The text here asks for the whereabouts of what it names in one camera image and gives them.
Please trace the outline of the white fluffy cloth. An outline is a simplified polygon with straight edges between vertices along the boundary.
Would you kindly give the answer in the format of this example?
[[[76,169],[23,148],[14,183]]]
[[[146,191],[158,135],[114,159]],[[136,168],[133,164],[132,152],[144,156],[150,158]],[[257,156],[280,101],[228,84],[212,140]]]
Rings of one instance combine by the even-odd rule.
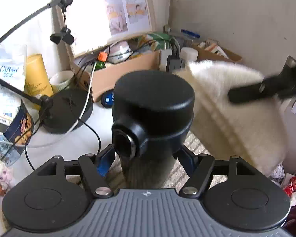
[[[242,157],[270,176],[283,162],[287,134],[279,102],[229,102],[229,89],[261,82],[264,76],[244,65],[223,61],[189,62],[175,74],[195,91],[191,131],[216,159]]]

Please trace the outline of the black thermos flask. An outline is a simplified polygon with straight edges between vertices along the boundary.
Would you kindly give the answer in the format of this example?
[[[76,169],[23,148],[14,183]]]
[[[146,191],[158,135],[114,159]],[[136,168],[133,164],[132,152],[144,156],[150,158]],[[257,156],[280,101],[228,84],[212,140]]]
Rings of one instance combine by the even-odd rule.
[[[127,188],[166,182],[192,125],[194,102],[192,86],[171,73],[134,71],[117,80],[112,141]]]

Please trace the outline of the blue remote control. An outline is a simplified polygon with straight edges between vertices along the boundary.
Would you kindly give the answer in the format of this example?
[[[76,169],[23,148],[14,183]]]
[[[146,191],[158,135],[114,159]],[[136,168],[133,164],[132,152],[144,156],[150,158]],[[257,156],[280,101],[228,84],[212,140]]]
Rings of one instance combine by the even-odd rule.
[[[114,103],[114,90],[108,90],[101,95],[101,104],[104,108],[110,109]]]

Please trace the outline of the black round lamp base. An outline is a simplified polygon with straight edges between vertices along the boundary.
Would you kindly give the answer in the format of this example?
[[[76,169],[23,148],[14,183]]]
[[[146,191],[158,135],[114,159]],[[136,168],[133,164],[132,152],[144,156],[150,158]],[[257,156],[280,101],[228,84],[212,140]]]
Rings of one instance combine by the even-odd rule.
[[[42,96],[39,118],[45,130],[52,134],[64,134],[78,121],[75,128],[82,126],[91,116],[93,100],[87,91],[82,89],[62,90],[52,97]]]

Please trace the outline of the small cardboard box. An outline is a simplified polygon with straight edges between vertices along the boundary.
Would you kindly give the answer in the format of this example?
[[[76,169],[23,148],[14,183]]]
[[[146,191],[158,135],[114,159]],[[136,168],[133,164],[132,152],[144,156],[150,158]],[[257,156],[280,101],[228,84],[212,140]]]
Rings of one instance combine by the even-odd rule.
[[[213,39],[207,39],[201,43],[192,44],[192,48],[198,51],[197,61],[212,60],[231,63],[242,62],[242,57],[232,51],[223,48],[220,43]]]

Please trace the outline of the clear jar white lid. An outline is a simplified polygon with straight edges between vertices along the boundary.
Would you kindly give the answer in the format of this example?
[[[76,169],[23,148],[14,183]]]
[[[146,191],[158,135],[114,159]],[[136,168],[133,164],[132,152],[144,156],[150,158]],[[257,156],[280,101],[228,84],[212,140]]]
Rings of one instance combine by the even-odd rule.
[[[191,47],[183,47],[180,51],[180,58],[182,60],[195,62],[198,58],[198,51]]]

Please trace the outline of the long cardboard box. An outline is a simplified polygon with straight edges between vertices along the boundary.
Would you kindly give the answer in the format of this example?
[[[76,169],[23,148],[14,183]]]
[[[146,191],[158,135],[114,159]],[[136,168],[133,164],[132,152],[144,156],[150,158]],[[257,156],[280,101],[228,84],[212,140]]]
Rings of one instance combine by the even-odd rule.
[[[85,71],[81,72],[80,67],[82,63],[77,62],[77,58],[74,58],[70,50],[69,45],[66,46],[67,53],[70,60],[70,68],[81,77],[78,81],[78,85],[87,90],[91,87],[90,94],[93,102],[98,102],[101,95],[114,88],[117,80],[123,75],[141,70],[158,70],[160,62],[160,52],[155,50],[149,53],[135,56],[137,50],[145,47],[156,47],[159,43],[165,43],[163,38],[156,38],[147,40],[133,51],[125,51],[120,54],[113,54],[110,52],[108,55],[108,61],[104,69],[96,70],[91,77],[91,73]]]

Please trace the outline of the blue orange snack bag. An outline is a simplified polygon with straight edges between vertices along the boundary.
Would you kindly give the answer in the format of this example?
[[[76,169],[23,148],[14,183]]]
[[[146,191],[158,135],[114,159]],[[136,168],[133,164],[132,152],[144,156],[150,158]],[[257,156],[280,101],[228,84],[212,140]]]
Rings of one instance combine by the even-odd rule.
[[[29,130],[24,137],[17,142],[17,144],[26,144],[29,142],[34,130],[34,121],[28,112],[25,104],[21,102],[19,111],[16,114],[14,120],[4,132],[5,138],[14,143],[21,135],[23,135],[27,130]]]

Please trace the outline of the black power adapter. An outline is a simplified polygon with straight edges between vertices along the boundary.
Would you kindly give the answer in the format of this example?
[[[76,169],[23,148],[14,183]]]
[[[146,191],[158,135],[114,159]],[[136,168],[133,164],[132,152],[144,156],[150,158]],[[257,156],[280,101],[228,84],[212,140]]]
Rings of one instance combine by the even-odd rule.
[[[182,61],[180,58],[168,56],[167,65],[166,65],[167,72],[171,73],[173,71],[180,70],[181,66],[182,66]]]

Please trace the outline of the green bottle orange cap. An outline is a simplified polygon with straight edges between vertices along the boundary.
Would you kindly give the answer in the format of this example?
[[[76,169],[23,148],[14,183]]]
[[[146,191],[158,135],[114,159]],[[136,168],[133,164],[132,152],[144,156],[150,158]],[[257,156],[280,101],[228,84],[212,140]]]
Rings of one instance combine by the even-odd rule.
[[[97,58],[97,63],[95,70],[100,70],[105,68],[105,64],[107,61],[108,54],[106,52],[101,51]]]

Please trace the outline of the yellow cylindrical can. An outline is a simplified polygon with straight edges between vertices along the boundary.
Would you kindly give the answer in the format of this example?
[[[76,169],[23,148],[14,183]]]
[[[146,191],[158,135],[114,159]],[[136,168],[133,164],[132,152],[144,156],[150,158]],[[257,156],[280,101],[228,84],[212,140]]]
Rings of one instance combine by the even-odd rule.
[[[41,54],[32,54],[26,59],[25,87],[30,96],[40,99],[53,96]]]

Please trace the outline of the small doll figure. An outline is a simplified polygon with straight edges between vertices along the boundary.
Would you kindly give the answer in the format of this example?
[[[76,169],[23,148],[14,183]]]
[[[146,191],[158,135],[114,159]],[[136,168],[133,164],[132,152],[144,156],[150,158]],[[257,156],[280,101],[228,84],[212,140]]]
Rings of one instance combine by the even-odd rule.
[[[15,186],[15,178],[13,169],[6,166],[0,160],[0,196],[4,196],[6,192]]]

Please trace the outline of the white tissue pack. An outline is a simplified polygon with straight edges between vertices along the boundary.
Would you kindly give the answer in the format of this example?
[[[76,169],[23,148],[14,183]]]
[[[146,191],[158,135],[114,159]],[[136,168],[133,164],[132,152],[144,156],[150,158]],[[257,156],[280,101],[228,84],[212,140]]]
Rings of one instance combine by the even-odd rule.
[[[0,44],[0,79],[24,91],[26,46]],[[21,97],[0,85],[0,113],[15,118],[21,106]]]

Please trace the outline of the framed baby photo picture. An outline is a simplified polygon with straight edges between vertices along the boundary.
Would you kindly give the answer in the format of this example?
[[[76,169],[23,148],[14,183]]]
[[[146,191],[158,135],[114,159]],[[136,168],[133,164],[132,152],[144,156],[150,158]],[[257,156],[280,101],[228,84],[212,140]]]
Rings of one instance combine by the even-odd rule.
[[[75,39],[66,45],[70,60],[156,30],[152,0],[73,0],[66,13],[56,13]]]

